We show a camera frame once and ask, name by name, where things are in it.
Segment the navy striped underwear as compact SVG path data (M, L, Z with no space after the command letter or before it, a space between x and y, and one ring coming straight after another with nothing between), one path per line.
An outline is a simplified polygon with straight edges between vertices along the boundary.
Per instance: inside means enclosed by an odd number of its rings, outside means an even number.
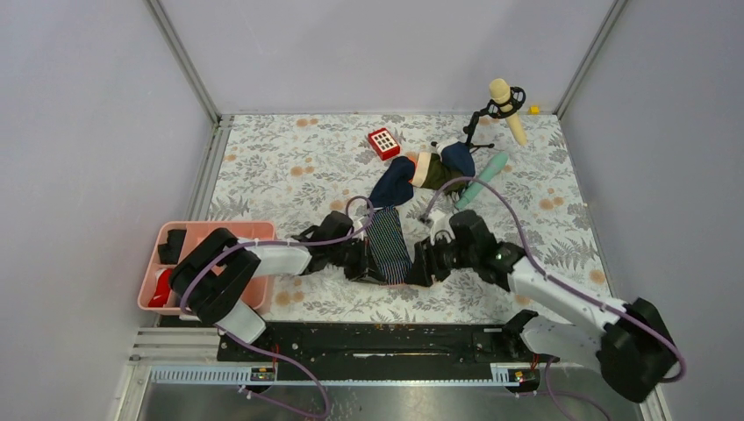
M404 242L399 212L395 207L375 212L366 230L371 255L387 285L402 285L412 261Z

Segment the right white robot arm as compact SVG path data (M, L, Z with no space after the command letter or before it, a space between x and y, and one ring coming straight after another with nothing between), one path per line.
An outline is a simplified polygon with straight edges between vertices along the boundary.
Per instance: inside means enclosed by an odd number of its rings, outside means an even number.
M431 287L453 271L471 269L488 284L534 300L563 320L522 310L505 325L504 352L524 361L554 356L599 373L607 385L642 403L679 363L660 312L649 301L602 298L555 279L524 247L496 239L472 210L421 217L429 235L415 245L407 282Z

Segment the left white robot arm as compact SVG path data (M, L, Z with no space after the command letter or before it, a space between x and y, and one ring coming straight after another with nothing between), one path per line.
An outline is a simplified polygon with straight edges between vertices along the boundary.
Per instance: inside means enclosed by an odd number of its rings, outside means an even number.
M239 342L250 360L269 355L272 338L265 320L241 299L255 277L309 275L327 266L342 269L352 282L386 284L375 263L363 225L338 211L291 240L239 239L226 228L213 230L179 262L168 285L199 321Z

